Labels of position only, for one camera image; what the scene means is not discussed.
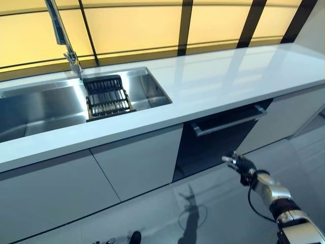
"drawer handle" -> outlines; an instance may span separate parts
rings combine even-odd
[[[228,123],[228,124],[212,127],[212,128],[206,129],[206,130],[201,130],[201,128],[195,122],[191,123],[191,126],[192,126],[196,136],[199,137],[199,136],[208,135],[208,134],[216,132],[216,131],[223,130],[223,129],[231,127],[231,126],[239,125],[239,124],[245,123],[247,121],[251,121],[251,120],[254,120],[254,119],[259,119],[262,116],[267,114],[267,111],[264,108],[262,108],[260,105],[254,105],[254,108],[257,110],[256,115],[253,115],[253,116],[250,116],[250,117],[247,117],[247,118],[243,118],[243,119],[240,119],[240,120]]]

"cabinet door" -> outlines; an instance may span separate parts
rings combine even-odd
[[[325,104],[325,88],[317,86],[277,97],[238,147],[245,154],[293,135]]]
[[[172,182],[183,125],[92,148],[120,199]]]
[[[89,150],[0,174],[0,242],[9,243],[119,202]]]

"floor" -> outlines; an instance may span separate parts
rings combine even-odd
[[[318,125],[299,136],[246,156],[288,187],[325,231],[325,119],[316,119]],[[248,188],[239,180],[219,165],[20,244],[92,244],[111,238],[125,244],[135,230],[141,231],[143,244],[276,243],[276,225],[253,213]],[[252,203],[270,216],[255,193]]]

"dish rack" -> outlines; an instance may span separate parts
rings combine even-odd
[[[87,122],[136,111],[119,75],[86,78],[83,82],[87,90]]]

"kitchen faucet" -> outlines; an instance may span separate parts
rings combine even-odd
[[[77,54],[73,50],[71,43],[69,41],[66,29],[64,28],[55,0],[45,0],[45,4],[47,6],[47,9],[52,19],[56,42],[58,43],[58,45],[66,46],[67,53],[64,53],[64,56],[69,61],[71,70],[75,72],[78,75],[78,77],[81,79],[82,68],[80,66]]]

